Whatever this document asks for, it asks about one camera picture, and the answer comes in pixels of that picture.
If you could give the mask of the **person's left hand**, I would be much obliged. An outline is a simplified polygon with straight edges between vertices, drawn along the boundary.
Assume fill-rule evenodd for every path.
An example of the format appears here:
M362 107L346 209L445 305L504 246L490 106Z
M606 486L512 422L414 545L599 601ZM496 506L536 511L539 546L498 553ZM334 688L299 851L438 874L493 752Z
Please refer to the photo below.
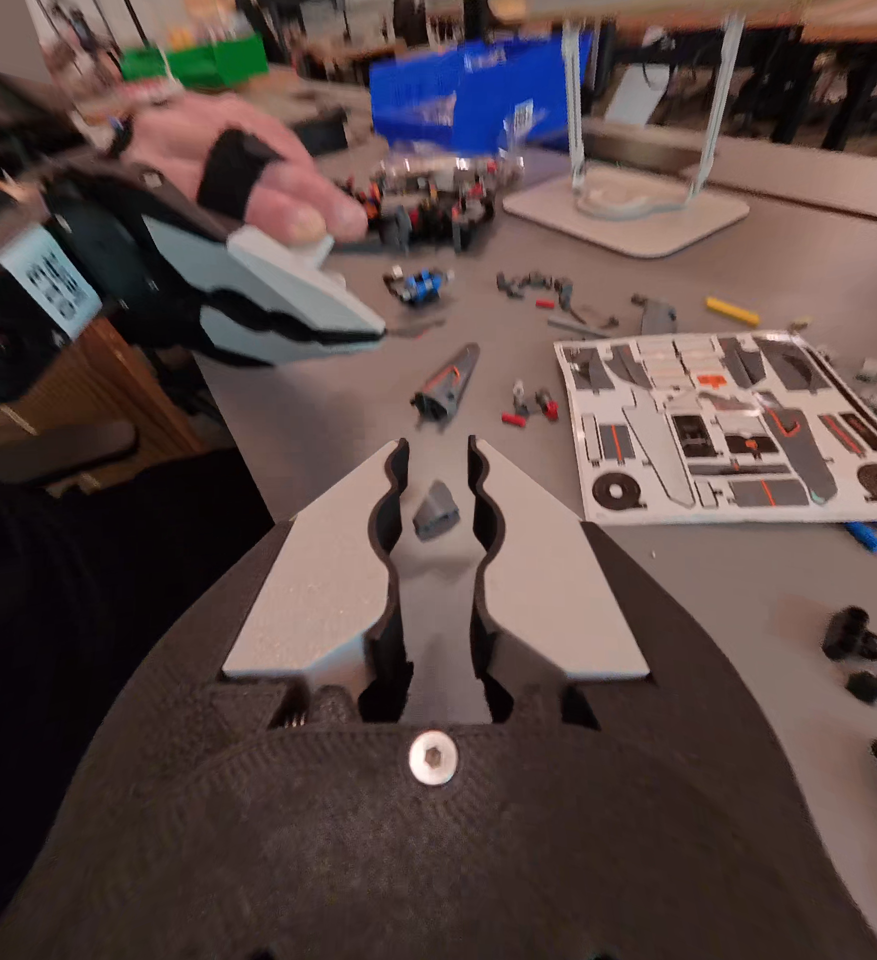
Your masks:
M368 216L360 204L322 174L288 126L234 94L185 93L169 105L141 110L122 160L159 170L195 200L215 140L233 128L282 158L268 164L253 186L245 223L288 247L325 235L338 242L365 238Z

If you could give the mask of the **thin grey plate piece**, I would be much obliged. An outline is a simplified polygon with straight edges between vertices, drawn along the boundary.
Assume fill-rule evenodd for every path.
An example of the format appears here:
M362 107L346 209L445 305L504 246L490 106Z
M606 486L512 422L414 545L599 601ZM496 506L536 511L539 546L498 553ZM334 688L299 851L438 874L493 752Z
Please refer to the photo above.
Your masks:
M630 300L633 305L642 309L639 336L666 336L677 333L677 311L671 304L644 294L633 294Z

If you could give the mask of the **yellow axle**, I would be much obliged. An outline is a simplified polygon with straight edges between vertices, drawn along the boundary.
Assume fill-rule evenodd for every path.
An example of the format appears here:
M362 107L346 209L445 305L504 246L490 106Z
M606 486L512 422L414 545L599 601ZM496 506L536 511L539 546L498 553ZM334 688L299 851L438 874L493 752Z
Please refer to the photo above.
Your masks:
M716 296L707 296L704 300L704 306L712 313L752 329L759 327L761 324L761 318L757 312L732 304Z

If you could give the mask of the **small grey wedge panel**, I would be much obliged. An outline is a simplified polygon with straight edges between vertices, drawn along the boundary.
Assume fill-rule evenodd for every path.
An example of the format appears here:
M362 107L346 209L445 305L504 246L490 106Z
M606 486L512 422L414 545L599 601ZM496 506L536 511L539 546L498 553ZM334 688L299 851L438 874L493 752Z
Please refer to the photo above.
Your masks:
M452 492L444 481L436 479L412 517L412 528L421 543L428 543L448 533L460 519Z

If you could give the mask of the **green plastic bin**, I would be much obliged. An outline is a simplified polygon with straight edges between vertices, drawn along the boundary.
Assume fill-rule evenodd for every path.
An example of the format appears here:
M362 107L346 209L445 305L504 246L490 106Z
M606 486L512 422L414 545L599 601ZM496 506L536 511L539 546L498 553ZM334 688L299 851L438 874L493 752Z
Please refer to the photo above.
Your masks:
M139 47L121 53L120 72L128 82L164 76L167 67L188 89L235 88L269 72L262 39L255 33L178 51Z

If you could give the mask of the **pile of dark grey pieces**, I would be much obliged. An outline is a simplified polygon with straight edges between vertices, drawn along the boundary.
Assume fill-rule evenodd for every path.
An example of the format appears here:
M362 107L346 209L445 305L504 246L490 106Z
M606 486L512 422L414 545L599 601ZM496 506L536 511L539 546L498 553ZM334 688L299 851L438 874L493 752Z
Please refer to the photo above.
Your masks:
M495 283L497 290L509 299L522 300L531 292L538 308L557 307L562 312L572 312L574 285L569 277L538 270L510 276L500 270L495 275Z

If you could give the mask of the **small assembly with blue pins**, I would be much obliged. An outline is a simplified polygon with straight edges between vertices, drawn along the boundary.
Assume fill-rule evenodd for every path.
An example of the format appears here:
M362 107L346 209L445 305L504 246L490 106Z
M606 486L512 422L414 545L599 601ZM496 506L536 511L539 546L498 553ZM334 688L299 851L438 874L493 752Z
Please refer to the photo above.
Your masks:
M455 278L453 270L421 270L406 274L398 266L382 276L384 287L392 297L404 306L415 308L437 302Z

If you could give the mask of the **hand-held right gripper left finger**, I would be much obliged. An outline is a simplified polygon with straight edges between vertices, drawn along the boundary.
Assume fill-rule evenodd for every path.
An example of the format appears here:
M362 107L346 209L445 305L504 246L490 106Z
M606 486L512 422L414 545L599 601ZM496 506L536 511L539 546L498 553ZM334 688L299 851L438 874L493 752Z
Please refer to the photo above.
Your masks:
M408 440L390 440L297 513L223 678L288 682L305 704L321 689L340 688L363 721L400 720L414 665L392 552L409 460Z

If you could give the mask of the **partly built toy car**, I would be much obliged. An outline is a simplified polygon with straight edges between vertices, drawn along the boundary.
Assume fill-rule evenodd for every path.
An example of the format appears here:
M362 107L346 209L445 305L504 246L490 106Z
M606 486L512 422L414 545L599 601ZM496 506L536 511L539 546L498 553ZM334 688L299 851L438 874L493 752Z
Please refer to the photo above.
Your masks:
M382 161L365 179L351 175L334 184L366 216L366 233L353 247L407 254L415 246L449 245L459 255L493 221L506 171L490 155L406 154Z

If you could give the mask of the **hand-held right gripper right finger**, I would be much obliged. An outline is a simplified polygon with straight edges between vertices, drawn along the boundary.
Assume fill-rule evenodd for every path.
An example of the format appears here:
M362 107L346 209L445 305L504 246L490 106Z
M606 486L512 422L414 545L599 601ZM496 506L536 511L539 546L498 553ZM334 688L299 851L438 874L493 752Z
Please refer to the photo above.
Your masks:
M470 655L491 721L529 692L571 724L597 722L584 688L651 677L582 521L487 440L467 441L472 532L482 549Z

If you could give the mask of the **cream book stand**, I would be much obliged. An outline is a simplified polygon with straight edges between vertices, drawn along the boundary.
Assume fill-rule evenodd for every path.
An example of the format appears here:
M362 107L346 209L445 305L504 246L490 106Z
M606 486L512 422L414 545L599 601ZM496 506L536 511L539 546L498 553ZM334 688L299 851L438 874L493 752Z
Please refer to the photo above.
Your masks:
M566 90L570 174L511 193L505 212L553 231L567 234L617 254L638 259L669 257L743 220L749 206L723 199L706 185L712 169L729 98L746 10L754 2L704 2L721 14L723 37L708 126L695 178L688 186L657 174L642 174L604 163L586 161L581 110L580 31L589 19L624 12L660 14L685 2L532 1L527 16L562 22L561 53Z

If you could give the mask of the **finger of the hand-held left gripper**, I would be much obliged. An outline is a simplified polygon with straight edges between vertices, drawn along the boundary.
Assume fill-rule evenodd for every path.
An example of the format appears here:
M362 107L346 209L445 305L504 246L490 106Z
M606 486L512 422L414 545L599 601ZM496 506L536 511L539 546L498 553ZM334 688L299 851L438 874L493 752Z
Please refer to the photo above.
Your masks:
M279 367L301 361L377 350L384 334L345 343L294 342L275 331L254 331L226 314L203 307L200 327L210 341L206 356L230 367Z
M309 244L286 246L245 225L229 235L225 248L239 268L243 294L265 311L294 318L313 340L384 339L384 318L352 294L341 276L325 271L335 244L325 233Z

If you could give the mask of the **small labelled clear bag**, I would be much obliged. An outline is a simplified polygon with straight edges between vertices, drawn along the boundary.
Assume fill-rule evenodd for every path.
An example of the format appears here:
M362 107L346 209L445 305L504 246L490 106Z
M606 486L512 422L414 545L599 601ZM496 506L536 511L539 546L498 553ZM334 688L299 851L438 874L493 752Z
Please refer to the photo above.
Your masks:
M498 158L506 165L521 166L532 134L550 118L550 114L549 107L536 105L532 99L518 102L503 119L497 139Z

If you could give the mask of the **sticker sheet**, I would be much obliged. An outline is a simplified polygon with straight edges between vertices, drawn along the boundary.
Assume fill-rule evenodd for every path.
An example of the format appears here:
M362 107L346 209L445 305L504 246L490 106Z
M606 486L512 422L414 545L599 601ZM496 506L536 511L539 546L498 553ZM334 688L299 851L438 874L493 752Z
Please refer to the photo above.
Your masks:
M587 522L877 522L877 403L801 336L552 348Z

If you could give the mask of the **blue plastic bin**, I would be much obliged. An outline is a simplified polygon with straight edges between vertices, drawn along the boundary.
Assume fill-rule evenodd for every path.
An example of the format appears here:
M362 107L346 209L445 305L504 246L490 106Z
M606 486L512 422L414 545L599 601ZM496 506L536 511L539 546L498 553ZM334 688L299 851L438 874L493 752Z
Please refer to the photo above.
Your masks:
M529 99L552 112L530 139L567 129L558 34L474 41L376 64L369 83L373 129L390 145L424 142L460 156L493 154L503 119Z

